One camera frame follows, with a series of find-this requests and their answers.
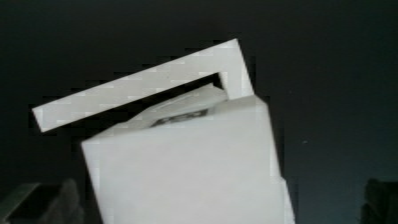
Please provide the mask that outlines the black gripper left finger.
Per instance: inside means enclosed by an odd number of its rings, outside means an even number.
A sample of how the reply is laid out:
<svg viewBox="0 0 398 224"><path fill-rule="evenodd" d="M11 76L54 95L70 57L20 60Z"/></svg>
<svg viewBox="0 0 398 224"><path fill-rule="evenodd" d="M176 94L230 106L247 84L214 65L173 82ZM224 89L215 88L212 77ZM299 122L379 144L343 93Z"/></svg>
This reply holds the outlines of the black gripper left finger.
<svg viewBox="0 0 398 224"><path fill-rule="evenodd" d="M77 182L25 183L0 201L0 224L86 224Z"/></svg>

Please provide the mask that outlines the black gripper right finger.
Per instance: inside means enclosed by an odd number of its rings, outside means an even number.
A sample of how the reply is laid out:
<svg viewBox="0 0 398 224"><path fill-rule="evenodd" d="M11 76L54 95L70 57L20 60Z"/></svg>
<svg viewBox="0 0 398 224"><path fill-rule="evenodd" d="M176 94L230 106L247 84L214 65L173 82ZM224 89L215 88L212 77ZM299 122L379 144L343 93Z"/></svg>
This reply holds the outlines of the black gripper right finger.
<svg viewBox="0 0 398 224"><path fill-rule="evenodd" d="M368 180L361 224L398 224L398 182Z"/></svg>

